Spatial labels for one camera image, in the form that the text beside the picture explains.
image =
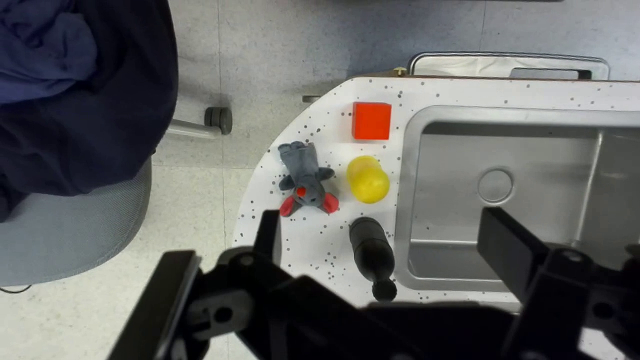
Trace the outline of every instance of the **yellow cup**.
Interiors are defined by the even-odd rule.
[[[348,186],[365,204],[380,202],[390,187],[390,178],[374,155],[358,155],[347,168]]]

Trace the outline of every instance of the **sink basin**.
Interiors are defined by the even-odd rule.
[[[549,243],[621,267],[640,235],[640,113],[426,108],[406,127],[396,275],[419,290],[507,290],[477,250],[500,205]]]

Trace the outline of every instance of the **red block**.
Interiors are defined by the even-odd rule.
[[[355,137],[389,140],[392,130],[392,106],[383,102],[355,102]]]

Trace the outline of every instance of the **white tile floor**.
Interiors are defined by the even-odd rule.
[[[181,43],[176,118],[231,102],[228,137],[170,133],[155,158],[150,214],[108,264],[23,296],[0,294],[0,357],[105,357],[165,250],[196,247],[204,267],[228,246],[262,149],[300,111],[303,93],[384,71],[423,49],[532,49],[603,55],[640,77],[637,0],[561,4],[431,0],[170,0]],[[210,357],[251,357],[234,337]]]

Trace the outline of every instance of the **gray stool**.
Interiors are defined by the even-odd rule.
[[[0,224],[0,286],[50,281],[116,256],[139,231],[153,168],[86,196],[31,196]]]

